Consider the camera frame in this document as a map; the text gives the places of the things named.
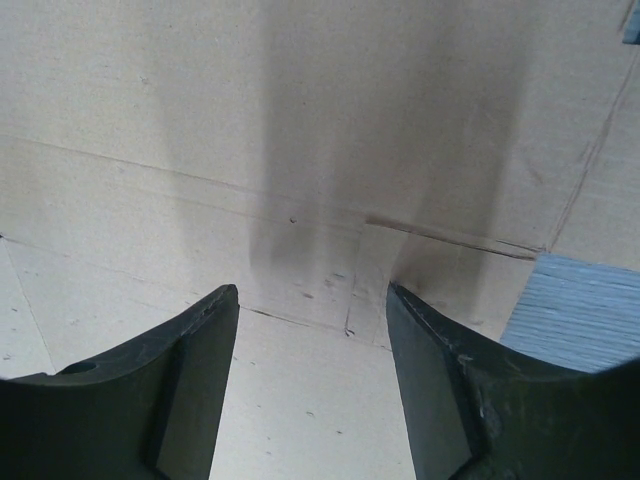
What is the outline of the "brown cardboard box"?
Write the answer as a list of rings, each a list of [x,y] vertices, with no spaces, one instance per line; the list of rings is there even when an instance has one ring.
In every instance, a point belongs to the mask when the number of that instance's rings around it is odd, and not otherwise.
[[[629,1],[5,1],[1,374],[238,287],[215,479],[410,479],[398,282],[499,338],[639,265]]]

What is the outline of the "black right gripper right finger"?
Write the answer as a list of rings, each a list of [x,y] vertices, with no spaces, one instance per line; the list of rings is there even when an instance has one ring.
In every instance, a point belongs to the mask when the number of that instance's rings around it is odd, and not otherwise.
[[[635,479],[639,363],[586,373],[521,354],[398,284],[386,318],[419,479]]]

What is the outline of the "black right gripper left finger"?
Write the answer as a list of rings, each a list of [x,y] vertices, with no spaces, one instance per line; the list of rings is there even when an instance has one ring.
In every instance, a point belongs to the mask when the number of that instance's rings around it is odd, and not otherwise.
[[[224,285],[56,374],[3,381],[2,477],[208,478],[238,319]]]

